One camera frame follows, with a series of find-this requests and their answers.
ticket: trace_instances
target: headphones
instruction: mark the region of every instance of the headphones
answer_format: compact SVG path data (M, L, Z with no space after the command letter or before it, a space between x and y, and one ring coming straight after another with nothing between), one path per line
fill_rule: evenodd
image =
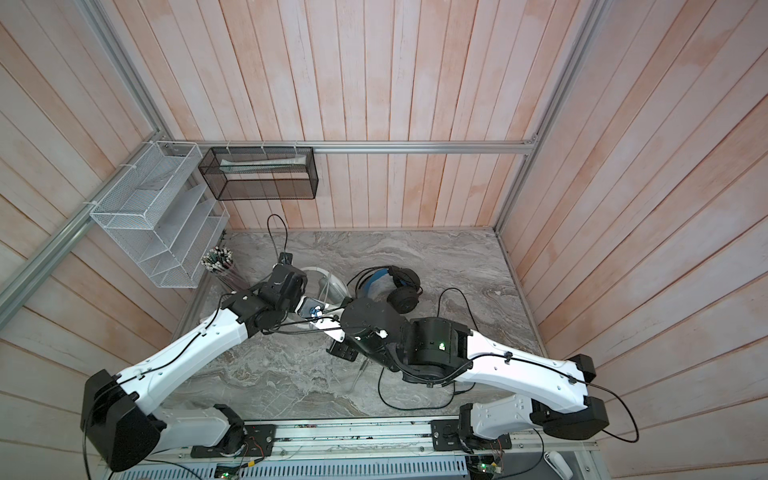
M389 274L395 284L395 289L386 297L386 301L397 313L408 313L419 304L419 296L422 294L422 281L416 272L409 268L401 268L394 265L375 266L364 270L357 282L355 292L363 290L364 295L368 293L370 285L382 276Z

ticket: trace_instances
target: small handheld device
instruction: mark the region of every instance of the small handheld device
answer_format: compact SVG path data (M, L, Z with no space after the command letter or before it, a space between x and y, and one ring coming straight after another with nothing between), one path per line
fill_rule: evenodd
M560 455L560 452L546 452L544 454L544 461L547 462L547 465L551 466L552 470L554 470L563 480L571 480L571 478L573 478L573 470L571 470L571 467L565 463L565 458L563 458L563 455Z

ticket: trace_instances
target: marble floor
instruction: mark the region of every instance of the marble floor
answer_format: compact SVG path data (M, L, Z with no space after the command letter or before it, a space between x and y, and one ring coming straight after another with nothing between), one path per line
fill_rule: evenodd
M276 233L278 244L283 234ZM249 280L267 275L275 253L266 233L232 233L225 244ZM291 232L287 250L299 268L321 266L345 281L362 268L393 264L414 269L424 293L408 318L434 316L440 292L464 291L478 327L500 342L541 354L495 235L489 230ZM215 280L201 316L209 316L223 292ZM464 300L444 295L441 316L471 325ZM347 362L326 353L330 338L322 333L254 336L223 353L171 394L164 405L178 408L226 403L244 419L320 419L366 416L452 415L468 402L490 402L508 392L476 386L449 406L400 412L382 404L376 386L382 367L365 357ZM385 371L384 398L402 408L441 406L452 387L427 388L405 383L402 374ZM457 390L469 384L457 384Z

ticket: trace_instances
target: black cable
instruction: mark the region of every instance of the black cable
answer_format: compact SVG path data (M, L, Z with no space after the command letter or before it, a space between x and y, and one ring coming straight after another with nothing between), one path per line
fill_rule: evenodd
M376 386L376 389L379 391L379 398L382 400L384 405L388 406L391 409L399 410L401 412L418 412L419 410L440 410L451 405L451 402L453 402L453 398L456 396L456 384L454 382L451 384L453 385L453 392L451 393L451 399L445 405L434 406L434 407L417 407L414 409L402 409L400 407L396 407L394 405L389 404L386 400L384 400L384 396L382 395L382 377L384 376L385 369L386 369L385 367L382 367L382 372L379 374L379 384Z
M474 389L474 388L475 388L475 385L477 385L477 383L472 383L472 386L471 386L471 387L469 387L469 388L468 388L468 389L466 389L466 390L462 390L461 392L456 392L456 395L461 395L462 393L467 393L469 390L472 390L472 389Z
M605 430L603 430L603 432L607 433L608 435L614 437L617 440L621 440L622 442L626 442L626 443L637 443L640 440L640 429L637 427L637 422L634 419L634 415L632 415L632 411L629 410L629 407L627 406L627 404L624 402L624 400L616 392L614 392L612 390L609 390L609 389L607 389L607 388L605 388L603 386L595 385L594 383L588 383L588 382L585 382L584 380L577 379L576 377L574 377L571 374L568 374L568 373L565 373L565 372L561 372L558 369L553 369L550 366L546 366L546 365L542 365L540 363L532 362L531 360L521 359L521 358L514 357L514 356L500 355L498 353L481 353L481 354L479 354L477 356L474 356L471 359L467 360L466 362L461 364L459 367L457 367L452 373L449 373L448 375L446 375L446 376L444 376L444 377L442 377L440 379L422 378L420 376L417 376L417 375L414 375L414 374L412 374L410 372L407 372L406 370L403 370L402 372L403 372L403 374L405 374L407 376L410 376L410 377L412 377L414 379L417 379L417 380L421 380L423 382L429 382L429 383L432 383L432 384L435 384L435 383L445 383L445 382L450 382L454 378L456 378L457 376L461 375L462 374L462 370L466 366L468 366L472 361L474 361L476 359L479 359L479 358L482 358L484 356L494 356L494 357L498 357L498 358L501 358L501 359L504 359L504 360L507 360L507 361L512 360L512 361L515 361L515 362L529 363L531 365L540 367L542 369L546 369L546 370L550 370L552 372L555 372L558 375L562 375L563 377L566 377L569 382L583 383L586 386L593 386L596 389L600 389L600 390L603 390L604 392L610 393L611 395L616 397L616 400L618 400L621 403L621 405L624 407L624 409L627 411L627 414L629 415L629 418L632 421L632 426L634 427L635 437L634 437L633 440L627 440L627 439L623 439L623 438L621 438L619 436L616 436L613 433L606 432Z
M440 293L440 297L438 297L438 299L437 299L437 314L435 316L440 316L440 302L442 300L442 295L443 295L443 293L445 293L445 292L447 292L449 290L456 290L457 292L459 292L464 297L464 303L467 304L467 311L469 312L469 318L471 318L472 319L472 323L475 324L475 330L477 330L478 333L480 333L480 327L478 327L477 320L475 320L475 316L472 315L472 309L469 308L469 300L467 300L467 296L464 294L464 292L462 292L460 289L456 288L455 286L450 286L450 287L446 288L445 290L443 290Z
M237 477L238 478L242 478L243 477L241 475L242 471L243 471L243 466L244 465L248 465L247 463L244 463L245 462L245 458L246 458L247 455L248 455L248 441L245 442L245 452L243 452L243 458L240 459L240 464L237 466Z
M364 268L360 270L358 273L355 273L355 276L349 279L349 282L346 283L347 286L349 286L352 281L357 278L360 275L364 275L365 273L372 271L372 270L381 270L382 268L387 268L388 265L379 265L379 266L369 266L368 268Z
M536 432L536 435L538 435L538 439L541 440L541 455L538 456L538 460L536 461L536 463L533 464L533 466L531 466L529 468L526 468L522 472L515 472L515 473L510 473L509 475L502 475L500 477L494 477L493 480L502 480L502 478L516 477L518 475L522 475L524 473L528 473L531 470L533 470L534 468L538 467L538 464L541 463L541 460L544 460L544 450L545 450L544 439L541 437L541 433L539 433L537 429L531 429L531 430Z
M155 368L153 368L153 369L149 369L149 370L147 370L146 372L142 372L142 373L141 373L141 375L142 375L142 376L146 376L148 373L152 373L152 372L156 372L156 371L158 371L158 370L160 370L160 369L164 369L165 367L169 366L171 363L173 363L173 362L175 362L176 360L178 360L178 359L179 359L179 357L181 357L181 356L184 354L184 352L186 352L186 351L187 351L187 349L190 347L190 345L192 345L192 342L194 342L194 341L195 341L195 339L196 339L198 336L200 336L200 335L203 335L203 334L204 334L204 332L205 332L206 330L208 330L208 327L210 326L210 324L211 324L211 323L213 323L213 322L214 322L214 320L216 320L216 317L217 317L217 316L219 316L219 312L221 311L221 301L222 301L222 300L224 300L224 297L225 297L225 296L228 296L228 295L232 295L232 293L225 293L224 295L222 295L222 296L220 296L220 297L219 297L219 303L218 303L218 306L217 306L217 308L216 308L216 313L214 314L214 317L213 317L213 318L211 318L210 320L208 320L208 324L207 324L207 325L206 325L206 326L205 326L205 327L204 327L204 328L203 328L201 331L197 332L197 334L196 334L195 336L193 336L193 337L192 337L192 340L190 340L190 342L189 342L189 343L188 343L188 344L187 344L187 345L186 345L186 346L185 346L185 347L184 347L184 348L183 348L183 349L182 349L182 350L179 352L179 354L178 354L178 355L176 355L176 356L174 357L174 359L172 359L170 362L166 363L165 365L161 365L161 366L155 367ZM133 376L133 377L129 378L128 380L123 380L122 382L118 383L118 385L122 385L122 384L124 384L124 383L126 383L126 382L129 382L129 381L131 381L131 380L135 379L135 378L136 378L136 377L135 377L135 376Z
M337 310L341 310L342 308L344 308L344 307L343 307L343 306L338 306L338 307L336 307L336 308L334 308L334 309L331 309L331 310L326 310L326 311L324 311L324 312L321 312L321 313L322 313L323 315L325 315L326 313L336 312Z
M285 220L278 215L278 214L271 214L266 218L266 231L270 234L270 239L272 240L272 246L275 248L275 257L277 257L277 261L280 262L280 254L277 253L277 244L275 243L275 237L272 236L272 230L270 229L270 219L272 217L277 217L280 219L281 222L283 222L283 228L286 231L286 241L283 243L283 252L287 250L288 248L288 226L286 225Z
M334 316L315 316L313 318L306 318L306 317L302 317L302 318L303 320L300 320L298 322L281 323L280 325L278 325L278 327L285 326L285 325L299 325L301 323L311 323L311 322L314 322L315 320L322 320L322 319L330 319L330 320L336 319L336 317Z
M200 480L203 480L203 478L200 477L197 473L195 473L194 470L192 470L191 468L187 468L184 465L180 465L178 463L166 462L165 460L149 460L149 459L147 460L147 462L167 463L168 465L174 465L174 466L177 466L178 468L183 468L184 470L188 471L189 473L194 475L195 478L199 478Z
M603 432L605 432L608 435L612 436L616 440L621 440L622 442L626 442L626 443L637 443L637 442L640 441L640 429L637 427L637 422L634 419L634 415L632 415L632 411L629 410L629 407L627 406L626 403L624 403L624 400L616 392L614 392L613 390L607 389L604 386L595 385L594 383L587 383L584 380L580 380L580 379L577 379L576 377L574 377L572 375L569 375L567 373L563 373L563 372L561 372L558 369L553 369L550 366L546 366L546 365L542 365L540 363L532 362L531 360L520 359L520 358L516 358L516 357L510 357L509 359L510 360L514 360L516 362L530 363L531 365L536 365L536 366L539 366L539 367L541 367L543 369L551 370L552 372L555 372L555 373L557 373L559 375L563 375L564 377L567 377L569 382L572 381L572 382L584 383L586 386L591 386L591 387L594 387L596 389L600 389L600 390L602 390L604 392L610 393L611 395L616 397L616 400L618 400L621 403L621 406L624 407L624 410L627 411L627 414L629 415L629 418L632 421L632 426L634 427L634 439L632 439L632 440L623 439L620 436L616 436L616 435L614 435L613 433L610 433L607 430L603 430Z
M214 322L216 317L219 316L219 312L221 311L221 301L224 300L224 297L228 296L228 295L231 295L231 293L225 293L224 295L219 297L219 303L218 303L218 307L216 308L216 313L214 314L214 317L211 318L208 321L208 324L201 331L197 332L197 334L192 337L192 340L189 341L189 343L181 350L181 352L179 352L178 355L176 355L174 357L174 359L172 359L170 362L166 363L165 365L158 366L158 367L153 368L153 369L149 369L146 372L143 372L142 375L147 375L148 373L155 372L155 371L157 371L159 369L164 369L165 367L169 366L171 363L173 363L176 360L178 360L179 357L181 357L184 354L184 352L187 351L187 349L190 347L190 345L192 345L192 342L194 342L195 339L198 336L200 336L200 334L202 332L205 332L208 329L208 327L210 326L210 324ZM98 405L98 401L101 400L101 398L103 396L107 395L113 389L116 389L117 387L123 385L124 383L130 382L133 379L136 379L136 375L132 376L129 379L123 380L122 382L119 382L118 384L113 385L113 386L109 387L108 389L104 390L101 394L99 394L99 396L97 396L94 399L94 402L91 405L91 408L88 410L88 414L85 416L85 421L83 422L83 464L85 466L85 474L88 477L88 480L91 480L91 469L88 467L88 454L86 452L86 448L87 447L86 447L85 439L88 437L88 423L90 423L90 421L91 421L91 417L93 416L94 409L96 408L96 405Z
M333 330L342 330L342 329L367 329L370 328L370 325L351 325L351 326L337 326L332 329L317 329L317 330L299 330L296 332L284 332L282 330L269 330L272 333L284 333L286 335L304 335L305 333L322 333L322 332L331 332Z

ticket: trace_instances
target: black wire mesh basket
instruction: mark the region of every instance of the black wire mesh basket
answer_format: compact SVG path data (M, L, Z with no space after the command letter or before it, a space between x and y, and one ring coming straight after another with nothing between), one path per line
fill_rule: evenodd
M213 147L200 173L217 200L311 200L317 194L311 147Z

